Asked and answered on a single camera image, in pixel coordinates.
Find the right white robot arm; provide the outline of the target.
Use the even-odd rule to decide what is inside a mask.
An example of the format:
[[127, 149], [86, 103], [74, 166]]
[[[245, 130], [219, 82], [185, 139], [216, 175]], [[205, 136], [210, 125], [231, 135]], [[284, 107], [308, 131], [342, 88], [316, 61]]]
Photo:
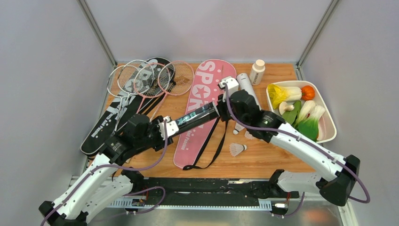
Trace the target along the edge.
[[344, 206], [349, 199], [370, 203], [371, 197], [359, 178], [360, 159], [334, 153], [307, 138], [272, 111], [260, 109], [253, 96], [245, 90], [220, 94], [216, 107], [223, 120], [234, 120], [251, 135], [266, 143], [289, 151], [311, 166], [315, 176], [277, 170], [268, 184], [271, 195], [302, 191], [319, 193], [328, 202]]

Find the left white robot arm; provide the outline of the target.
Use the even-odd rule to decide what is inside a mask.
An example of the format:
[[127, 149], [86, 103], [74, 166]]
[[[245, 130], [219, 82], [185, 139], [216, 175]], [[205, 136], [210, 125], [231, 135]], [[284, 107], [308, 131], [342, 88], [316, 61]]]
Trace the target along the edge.
[[90, 166], [71, 187], [54, 201], [44, 201], [39, 206], [44, 217], [41, 225], [86, 226], [119, 197], [140, 194], [144, 189], [140, 172], [158, 162], [138, 169], [125, 167], [125, 162], [148, 149], [166, 151], [180, 132], [178, 121], [168, 116], [150, 121], [146, 115], [133, 115], [104, 142]]

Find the black shuttlecock tube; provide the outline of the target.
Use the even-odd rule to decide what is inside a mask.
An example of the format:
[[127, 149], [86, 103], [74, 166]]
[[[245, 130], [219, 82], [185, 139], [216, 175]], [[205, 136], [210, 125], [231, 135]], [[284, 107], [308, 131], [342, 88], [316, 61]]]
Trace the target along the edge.
[[175, 120], [179, 128], [177, 135], [212, 121], [219, 116], [220, 115], [214, 102], [205, 104], [204, 106], [201, 106]]

